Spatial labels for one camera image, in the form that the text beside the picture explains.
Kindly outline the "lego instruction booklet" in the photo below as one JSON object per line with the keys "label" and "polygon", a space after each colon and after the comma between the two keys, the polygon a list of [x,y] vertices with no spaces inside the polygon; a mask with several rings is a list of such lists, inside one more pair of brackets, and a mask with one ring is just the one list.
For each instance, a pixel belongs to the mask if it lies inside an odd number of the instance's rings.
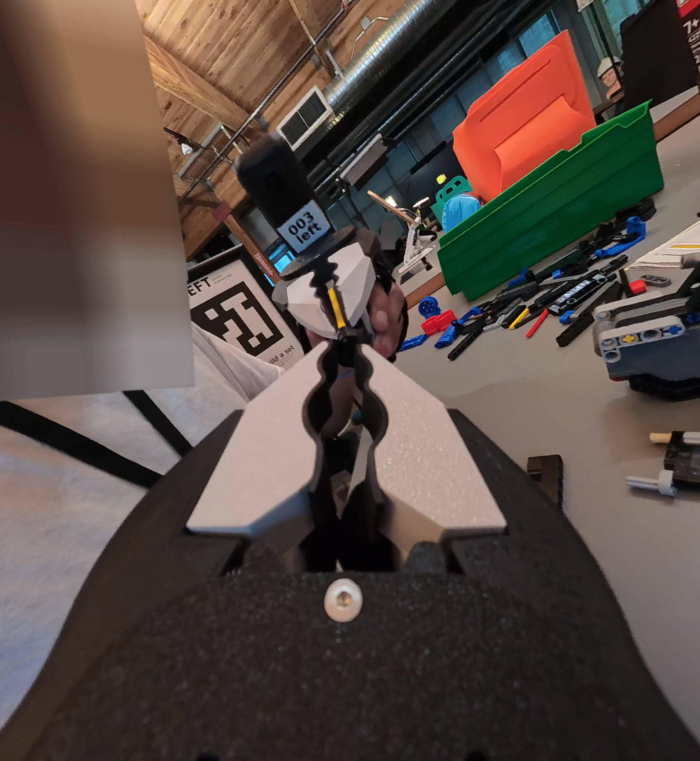
{"label": "lego instruction booklet", "polygon": [[683,258],[690,255],[697,255],[700,259],[700,219],[669,241],[631,262],[627,270],[680,270]]}

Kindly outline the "silver ventilation duct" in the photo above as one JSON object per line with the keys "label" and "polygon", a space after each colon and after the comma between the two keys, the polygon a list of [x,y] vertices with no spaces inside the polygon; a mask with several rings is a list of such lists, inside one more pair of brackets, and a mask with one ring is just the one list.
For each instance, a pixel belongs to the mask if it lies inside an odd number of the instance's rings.
{"label": "silver ventilation duct", "polygon": [[328,85],[323,94],[341,121],[381,96],[395,90],[384,85],[392,75],[402,78],[427,69],[441,53],[473,31],[481,31],[502,11],[516,11],[520,2],[498,1],[415,1],[404,2],[366,48],[352,58],[343,77]]}

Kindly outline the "white vent grille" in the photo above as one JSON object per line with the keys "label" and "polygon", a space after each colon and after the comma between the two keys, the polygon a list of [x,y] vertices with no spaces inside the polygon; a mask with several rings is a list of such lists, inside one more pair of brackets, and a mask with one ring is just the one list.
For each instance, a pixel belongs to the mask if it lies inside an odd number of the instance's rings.
{"label": "white vent grille", "polygon": [[328,102],[325,94],[318,86],[311,87],[291,109],[284,119],[279,122],[276,132],[283,138],[290,149],[298,149],[313,140],[313,136],[336,113]]}

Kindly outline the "black and white marker sign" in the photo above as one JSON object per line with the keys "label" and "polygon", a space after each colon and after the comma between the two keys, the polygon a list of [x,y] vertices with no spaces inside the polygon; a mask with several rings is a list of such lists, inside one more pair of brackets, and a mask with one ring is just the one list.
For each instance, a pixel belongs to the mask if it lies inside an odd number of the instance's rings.
{"label": "black and white marker sign", "polygon": [[287,369],[305,351],[295,322],[271,299],[274,287],[242,244],[187,269],[193,323],[254,358]]}

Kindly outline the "black lego connector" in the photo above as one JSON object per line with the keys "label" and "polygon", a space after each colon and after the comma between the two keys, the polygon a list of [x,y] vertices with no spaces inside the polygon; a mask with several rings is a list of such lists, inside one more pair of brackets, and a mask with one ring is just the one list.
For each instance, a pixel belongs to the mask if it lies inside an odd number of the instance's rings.
{"label": "black lego connector", "polygon": [[363,324],[340,329],[338,336],[329,341],[336,353],[338,366],[354,367],[358,347],[372,345],[374,337],[374,331],[365,328]]}

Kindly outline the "blue bag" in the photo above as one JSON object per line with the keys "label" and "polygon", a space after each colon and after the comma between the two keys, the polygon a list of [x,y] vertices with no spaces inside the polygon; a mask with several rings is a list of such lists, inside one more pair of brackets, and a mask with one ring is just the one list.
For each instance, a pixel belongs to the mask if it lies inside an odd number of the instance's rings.
{"label": "blue bag", "polygon": [[443,233],[450,233],[481,209],[478,198],[462,193],[448,199],[443,208],[441,226]]}

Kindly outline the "person's left hand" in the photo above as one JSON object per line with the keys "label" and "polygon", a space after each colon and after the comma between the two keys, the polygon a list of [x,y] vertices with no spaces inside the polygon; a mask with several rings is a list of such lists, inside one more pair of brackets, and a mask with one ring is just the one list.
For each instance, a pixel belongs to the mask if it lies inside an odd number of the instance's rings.
{"label": "person's left hand", "polygon": [[401,288],[392,283],[385,291],[381,284],[375,284],[367,309],[374,331],[373,347],[392,361],[408,331],[408,309]]}

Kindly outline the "pile of lego beams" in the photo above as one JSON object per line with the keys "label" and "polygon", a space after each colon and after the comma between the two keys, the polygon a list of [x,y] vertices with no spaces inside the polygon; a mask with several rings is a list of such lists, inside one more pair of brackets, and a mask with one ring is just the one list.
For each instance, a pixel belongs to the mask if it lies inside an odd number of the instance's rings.
{"label": "pile of lego beams", "polygon": [[628,251],[647,236],[647,222],[656,214],[649,196],[617,212],[590,237],[583,238],[549,266],[524,269],[506,288],[462,316],[444,310],[433,296],[418,304],[414,325],[418,334],[402,342],[402,350],[436,337],[435,348],[452,348],[456,360],[479,336],[496,329],[514,330],[530,324],[532,337],[543,322],[557,317],[571,323],[583,304],[615,284],[628,264]]}

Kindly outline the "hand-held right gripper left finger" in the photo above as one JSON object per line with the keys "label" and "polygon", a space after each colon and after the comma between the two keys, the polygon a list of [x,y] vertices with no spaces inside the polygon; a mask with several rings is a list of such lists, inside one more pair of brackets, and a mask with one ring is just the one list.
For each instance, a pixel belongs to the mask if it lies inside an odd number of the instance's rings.
{"label": "hand-held right gripper left finger", "polygon": [[300,550],[307,566],[334,566],[338,516],[321,430],[332,413],[336,352],[322,341],[244,409],[187,530]]}

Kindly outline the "green plastic bin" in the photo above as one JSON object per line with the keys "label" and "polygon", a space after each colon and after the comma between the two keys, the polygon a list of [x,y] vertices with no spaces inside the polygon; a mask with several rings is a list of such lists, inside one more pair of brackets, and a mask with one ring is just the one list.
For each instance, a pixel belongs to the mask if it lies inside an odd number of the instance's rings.
{"label": "green plastic bin", "polygon": [[664,187],[650,100],[585,132],[440,237],[446,287],[475,300]]}

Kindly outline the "small black lego subassembly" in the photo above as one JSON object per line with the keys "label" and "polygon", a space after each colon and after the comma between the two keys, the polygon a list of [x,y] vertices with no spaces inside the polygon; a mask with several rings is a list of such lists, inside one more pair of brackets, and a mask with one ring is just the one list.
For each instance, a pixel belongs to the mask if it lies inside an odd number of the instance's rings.
{"label": "small black lego subassembly", "polygon": [[665,445],[662,469],[656,479],[628,476],[630,489],[654,491],[674,498],[679,490],[700,491],[700,432],[651,432],[649,442]]}

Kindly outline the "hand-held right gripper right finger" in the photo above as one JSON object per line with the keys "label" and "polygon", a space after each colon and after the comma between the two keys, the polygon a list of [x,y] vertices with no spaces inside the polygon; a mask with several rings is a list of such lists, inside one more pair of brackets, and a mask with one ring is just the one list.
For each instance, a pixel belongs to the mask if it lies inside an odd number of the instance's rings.
{"label": "hand-held right gripper right finger", "polygon": [[507,520],[437,398],[369,346],[358,346],[363,430],[350,490],[350,548],[369,566],[419,543],[500,535]]}

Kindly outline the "partly built lego model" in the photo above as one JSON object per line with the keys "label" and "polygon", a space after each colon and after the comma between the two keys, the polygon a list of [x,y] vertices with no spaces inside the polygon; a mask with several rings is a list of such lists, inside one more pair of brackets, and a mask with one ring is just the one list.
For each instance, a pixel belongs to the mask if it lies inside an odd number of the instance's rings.
{"label": "partly built lego model", "polygon": [[594,348],[613,381],[668,402],[700,398],[700,261],[677,291],[594,311]]}

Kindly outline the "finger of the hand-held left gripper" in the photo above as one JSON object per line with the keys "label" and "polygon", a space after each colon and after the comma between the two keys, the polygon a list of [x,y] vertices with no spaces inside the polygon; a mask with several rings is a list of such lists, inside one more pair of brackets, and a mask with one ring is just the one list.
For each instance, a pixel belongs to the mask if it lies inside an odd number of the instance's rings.
{"label": "finger of the hand-held left gripper", "polygon": [[271,299],[284,313],[317,336],[336,338],[326,285],[333,284],[333,262],[290,262],[280,274]]}
{"label": "finger of the hand-held left gripper", "polygon": [[359,243],[352,243],[334,253],[333,264],[333,285],[345,310],[347,327],[357,327],[376,280],[373,261]]}

